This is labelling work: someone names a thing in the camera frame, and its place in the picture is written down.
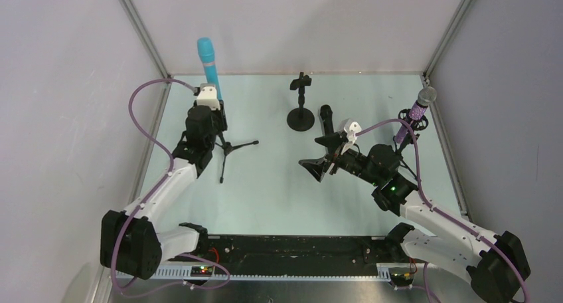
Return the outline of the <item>teal blue microphone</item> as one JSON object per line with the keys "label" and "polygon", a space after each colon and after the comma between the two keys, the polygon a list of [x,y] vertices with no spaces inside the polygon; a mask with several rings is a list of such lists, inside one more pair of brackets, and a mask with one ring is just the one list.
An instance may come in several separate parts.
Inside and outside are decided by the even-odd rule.
{"label": "teal blue microphone", "polygon": [[215,64],[215,52],[211,39],[208,37],[199,38],[197,40],[197,51],[202,62],[206,81],[209,84],[215,85],[218,99],[222,100],[222,92]]}

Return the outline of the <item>black orange-tipped microphone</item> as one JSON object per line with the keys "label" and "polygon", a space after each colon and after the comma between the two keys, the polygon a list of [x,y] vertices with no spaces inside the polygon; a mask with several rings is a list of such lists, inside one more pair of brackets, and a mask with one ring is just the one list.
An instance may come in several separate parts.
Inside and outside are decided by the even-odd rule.
{"label": "black orange-tipped microphone", "polygon": [[319,109],[319,118],[321,121],[321,126],[323,130],[323,135],[329,135],[334,133],[333,125],[333,111],[328,104],[324,104]]}

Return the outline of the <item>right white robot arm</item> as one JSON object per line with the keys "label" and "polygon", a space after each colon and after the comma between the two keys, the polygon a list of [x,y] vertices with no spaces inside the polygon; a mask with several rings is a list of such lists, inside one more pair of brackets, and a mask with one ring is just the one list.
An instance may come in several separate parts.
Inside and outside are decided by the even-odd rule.
{"label": "right white robot arm", "polygon": [[426,261],[470,284],[485,302],[514,302],[530,266],[520,239],[505,231],[499,235],[441,210],[435,201],[423,200],[420,188],[398,171],[402,156],[392,146],[376,144],[363,155],[346,150],[343,132],[316,138],[327,153],[302,159],[317,181],[342,169],[374,186],[372,197],[383,211],[405,219],[385,237],[398,256]]}

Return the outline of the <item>purple glitter microphone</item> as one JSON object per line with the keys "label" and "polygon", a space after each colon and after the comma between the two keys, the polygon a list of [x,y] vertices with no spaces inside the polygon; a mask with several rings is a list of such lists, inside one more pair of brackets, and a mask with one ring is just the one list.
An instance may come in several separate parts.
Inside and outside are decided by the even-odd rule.
{"label": "purple glitter microphone", "polygon": [[401,110],[398,118],[407,122],[414,132],[425,130],[429,122],[424,114],[436,98],[437,90],[435,88],[427,86],[421,89],[412,107]]}

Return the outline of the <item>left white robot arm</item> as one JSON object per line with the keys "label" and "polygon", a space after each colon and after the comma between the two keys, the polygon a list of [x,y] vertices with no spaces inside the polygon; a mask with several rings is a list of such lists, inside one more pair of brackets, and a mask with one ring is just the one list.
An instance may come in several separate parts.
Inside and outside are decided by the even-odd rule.
{"label": "left white robot arm", "polygon": [[185,131],[156,187],[137,198],[123,211],[109,210],[102,219],[100,263],[106,268],[147,280],[159,265],[183,253],[198,251],[200,237],[207,230],[196,224],[180,223],[166,228],[167,210],[203,173],[226,129],[224,103],[197,100],[189,109]]}

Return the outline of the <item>black round base stand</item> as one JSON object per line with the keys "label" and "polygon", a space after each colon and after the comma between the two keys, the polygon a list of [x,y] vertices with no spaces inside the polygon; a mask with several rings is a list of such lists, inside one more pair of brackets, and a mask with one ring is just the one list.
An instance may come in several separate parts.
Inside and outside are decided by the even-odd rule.
{"label": "black round base stand", "polygon": [[304,107],[305,88],[311,86],[312,79],[304,72],[299,73],[299,77],[292,80],[290,90],[298,91],[298,107],[291,110],[286,118],[288,126],[297,132],[305,132],[311,129],[315,123],[313,112]]}

